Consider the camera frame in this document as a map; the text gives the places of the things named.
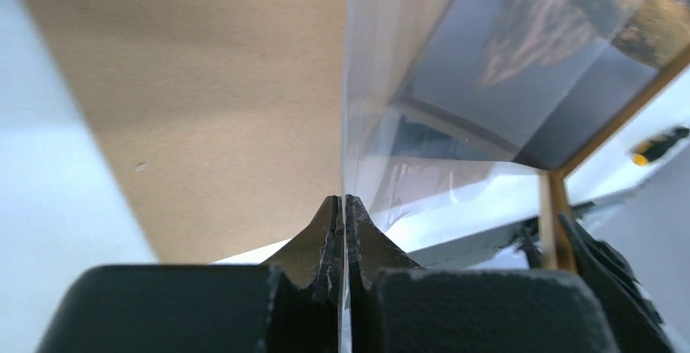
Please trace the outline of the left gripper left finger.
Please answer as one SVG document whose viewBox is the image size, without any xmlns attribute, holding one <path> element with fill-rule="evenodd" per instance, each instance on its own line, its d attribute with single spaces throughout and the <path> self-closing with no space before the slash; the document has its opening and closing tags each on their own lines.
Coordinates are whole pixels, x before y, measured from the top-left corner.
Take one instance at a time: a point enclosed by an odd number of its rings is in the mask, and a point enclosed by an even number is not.
<svg viewBox="0 0 690 353">
<path fill-rule="evenodd" d="M 310 223 L 263 262 L 281 274 L 267 352 L 337 352 L 343 282 L 341 198 L 328 196 Z"/>
</svg>

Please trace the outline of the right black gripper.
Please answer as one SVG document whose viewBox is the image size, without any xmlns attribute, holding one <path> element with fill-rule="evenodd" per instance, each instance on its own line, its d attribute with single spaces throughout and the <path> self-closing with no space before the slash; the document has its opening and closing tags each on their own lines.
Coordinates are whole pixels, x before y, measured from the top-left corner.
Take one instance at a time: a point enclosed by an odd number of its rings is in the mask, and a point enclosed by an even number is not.
<svg viewBox="0 0 690 353">
<path fill-rule="evenodd" d="M 559 215 L 578 273 L 604 309 L 621 352 L 673 352 L 664 320 L 647 299 L 630 264 L 608 242 L 593 238 L 577 221 Z"/>
</svg>

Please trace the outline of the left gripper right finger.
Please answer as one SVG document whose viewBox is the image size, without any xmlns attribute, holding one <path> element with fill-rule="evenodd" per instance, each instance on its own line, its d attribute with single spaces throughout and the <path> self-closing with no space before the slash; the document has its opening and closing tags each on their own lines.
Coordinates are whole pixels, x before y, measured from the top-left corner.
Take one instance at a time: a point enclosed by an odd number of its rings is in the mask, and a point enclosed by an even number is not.
<svg viewBox="0 0 690 353">
<path fill-rule="evenodd" d="M 361 199 L 350 194 L 344 199 L 344 224 L 352 351 L 384 352 L 378 276 L 387 269 L 415 269 L 421 265 L 380 231 Z"/>
</svg>

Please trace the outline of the brown wooden photo frame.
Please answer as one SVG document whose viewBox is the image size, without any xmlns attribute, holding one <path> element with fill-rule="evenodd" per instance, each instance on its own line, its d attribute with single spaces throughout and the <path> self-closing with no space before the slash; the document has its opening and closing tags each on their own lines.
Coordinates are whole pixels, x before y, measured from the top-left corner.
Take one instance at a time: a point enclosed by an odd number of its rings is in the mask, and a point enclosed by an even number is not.
<svg viewBox="0 0 690 353">
<path fill-rule="evenodd" d="M 665 66 L 644 90 L 630 101 L 602 130 L 590 138 L 561 168 L 539 173 L 539 238 L 542 243 L 540 268 L 562 269 L 577 273 L 574 248 L 566 235 L 558 215 L 572 216 L 566 178 L 587 162 L 602 146 L 620 131 L 633 117 L 648 106 L 689 65 L 689 48 Z"/>
</svg>

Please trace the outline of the black orange handle screwdriver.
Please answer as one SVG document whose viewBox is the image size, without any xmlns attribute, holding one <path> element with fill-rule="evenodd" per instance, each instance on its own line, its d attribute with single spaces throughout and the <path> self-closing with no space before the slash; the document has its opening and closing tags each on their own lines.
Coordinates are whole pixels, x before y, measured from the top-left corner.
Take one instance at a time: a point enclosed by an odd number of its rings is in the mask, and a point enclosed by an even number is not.
<svg viewBox="0 0 690 353">
<path fill-rule="evenodd" d="M 635 147 L 631 154 L 631 161 L 639 167 L 648 166 L 662 158 L 679 141 L 689 136 L 689 128 L 674 127 L 658 134 Z"/>
</svg>

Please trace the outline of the clear glass pane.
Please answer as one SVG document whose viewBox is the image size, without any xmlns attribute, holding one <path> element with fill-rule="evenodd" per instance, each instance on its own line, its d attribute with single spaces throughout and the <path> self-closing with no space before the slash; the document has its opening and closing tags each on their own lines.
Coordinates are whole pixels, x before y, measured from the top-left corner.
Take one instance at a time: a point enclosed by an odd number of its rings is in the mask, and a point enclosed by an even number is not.
<svg viewBox="0 0 690 353">
<path fill-rule="evenodd" d="M 347 0 L 343 199 L 400 247 L 476 199 L 548 114 L 531 70 L 507 65 L 517 0 Z"/>
</svg>

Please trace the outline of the brown fibreboard backing board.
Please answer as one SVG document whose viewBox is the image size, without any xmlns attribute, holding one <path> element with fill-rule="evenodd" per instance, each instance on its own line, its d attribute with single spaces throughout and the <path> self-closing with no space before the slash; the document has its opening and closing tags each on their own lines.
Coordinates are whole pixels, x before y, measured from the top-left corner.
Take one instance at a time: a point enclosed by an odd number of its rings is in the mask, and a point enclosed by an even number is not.
<svg viewBox="0 0 690 353">
<path fill-rule="evenodd" d="M 340 191 L 346 0 L 26 0 L 159 259 L 287 239 Z"/>
</svg>

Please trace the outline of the mountain landscape photo print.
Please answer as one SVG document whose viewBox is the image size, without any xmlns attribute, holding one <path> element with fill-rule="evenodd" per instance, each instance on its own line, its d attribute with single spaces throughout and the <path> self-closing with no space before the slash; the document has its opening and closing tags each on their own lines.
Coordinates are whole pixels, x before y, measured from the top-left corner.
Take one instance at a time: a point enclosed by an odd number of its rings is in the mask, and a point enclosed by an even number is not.
<svg viewBox="0 0 690 353">
<path fill-rule="evenodd" d="M 447 158 L 563 166 L 689 48 L 689 0 L 452 0 L 396 97 Z"/>
</svg>

